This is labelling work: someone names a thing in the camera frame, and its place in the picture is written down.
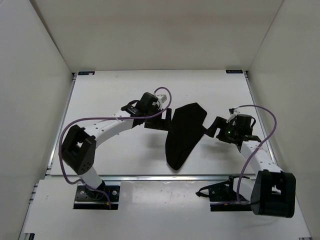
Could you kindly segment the black skirt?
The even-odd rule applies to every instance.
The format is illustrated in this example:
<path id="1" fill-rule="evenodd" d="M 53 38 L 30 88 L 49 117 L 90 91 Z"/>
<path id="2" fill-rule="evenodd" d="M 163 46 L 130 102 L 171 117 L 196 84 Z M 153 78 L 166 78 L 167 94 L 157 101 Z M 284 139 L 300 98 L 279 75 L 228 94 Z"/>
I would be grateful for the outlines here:
<path id="1" fill-rule="evenodd" d="M 178 171 L 192 150 L 205 134 L 203 126 L 207 111 L 197 102 L 177 108 L 174 111 L 171 129 L 165 141 L 165 156 L 167 164 Z"/>

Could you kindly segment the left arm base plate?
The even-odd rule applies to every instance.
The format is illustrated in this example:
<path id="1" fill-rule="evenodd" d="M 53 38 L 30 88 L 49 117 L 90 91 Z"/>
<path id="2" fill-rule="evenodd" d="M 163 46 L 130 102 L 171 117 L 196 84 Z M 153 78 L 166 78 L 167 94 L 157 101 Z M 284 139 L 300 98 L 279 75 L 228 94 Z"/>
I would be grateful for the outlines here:
<path id="1" fill-rule="evenodd" d="M 96 191 L 88 190 L 84 185 L 78 185 L 75 192 L 73 208 L 76 210 L 118 210 L 120 185 L 106 185 L 107 197 Z"/>

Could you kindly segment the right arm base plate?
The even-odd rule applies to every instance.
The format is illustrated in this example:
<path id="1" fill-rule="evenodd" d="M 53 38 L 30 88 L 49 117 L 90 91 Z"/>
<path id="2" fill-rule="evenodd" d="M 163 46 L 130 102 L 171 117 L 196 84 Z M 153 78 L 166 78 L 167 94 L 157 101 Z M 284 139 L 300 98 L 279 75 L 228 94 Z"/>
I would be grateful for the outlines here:
<path id="1" fill-rule="evenodd" d="M 249 203 L 241 205 L 237 202 L 233 186 L 234 179 L 238 177 L 230 175 L 226 181 L 204 186 L 195 194 L 200 198 L 209 199 L 211 212 L 251 212 Z"/>

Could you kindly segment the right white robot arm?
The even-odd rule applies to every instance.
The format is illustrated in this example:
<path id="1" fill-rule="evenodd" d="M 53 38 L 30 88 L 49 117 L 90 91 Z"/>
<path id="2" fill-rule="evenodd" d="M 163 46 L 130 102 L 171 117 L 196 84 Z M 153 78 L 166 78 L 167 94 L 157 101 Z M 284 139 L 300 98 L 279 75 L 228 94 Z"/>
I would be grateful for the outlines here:
<path id="1" fill-rule="evenodd" d="M 292 218 L 295 213 L 296 178 L 284 172 L 259 144 L 253 135 L 256 119 L 234 113 L 229 119 L 216 117 L 206 135 L 233 144 L 245 157 L 255 174 L 255 180 L 239 174 L 230 175 L 224 182 L 201 188 L 198 196 L 209 198 L 213 210 L 251 210 L 255 215 Z"/>

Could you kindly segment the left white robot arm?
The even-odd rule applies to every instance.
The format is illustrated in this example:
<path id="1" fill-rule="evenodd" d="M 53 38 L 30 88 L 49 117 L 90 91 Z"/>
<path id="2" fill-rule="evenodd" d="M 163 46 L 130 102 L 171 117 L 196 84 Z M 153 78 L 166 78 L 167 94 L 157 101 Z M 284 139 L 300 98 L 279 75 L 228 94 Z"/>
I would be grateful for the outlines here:
<path id="1" fill-rule="evenodd" d="M 93 199 L 101 198 L 105 183 L 94 168 L 96 149 L 121 132 L 131 130 L 147 122 L 158 123 L 162 114 L 170 110 L 172 95 L 145 92 L 141 99 L 121 107 L 111 117 L 85 117 L 69 123 L 62 131 L 58 144 L 58 157 L 62 175 L 68 184 L 84 184 Z M 67 178 L 65 166 L 79 177 L 72 182 Z"/>

